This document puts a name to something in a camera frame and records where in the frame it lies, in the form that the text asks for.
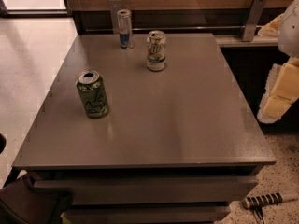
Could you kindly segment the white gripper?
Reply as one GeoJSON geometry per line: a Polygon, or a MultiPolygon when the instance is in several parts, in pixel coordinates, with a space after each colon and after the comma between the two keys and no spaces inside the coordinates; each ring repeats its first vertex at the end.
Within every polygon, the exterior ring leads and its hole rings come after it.
{"type": "MultiPolygon", "coordinates": [[[[290,57],[299,57],[299,0],[263,26],[260,37],[278,37],[278,49],[290,57]]],[[[299,99],[299,59],[290,58],[283,65],[274,64],[269,71],[265,94],[259,105],[257,119],[264,124],[280,120],[299,99]]]]}

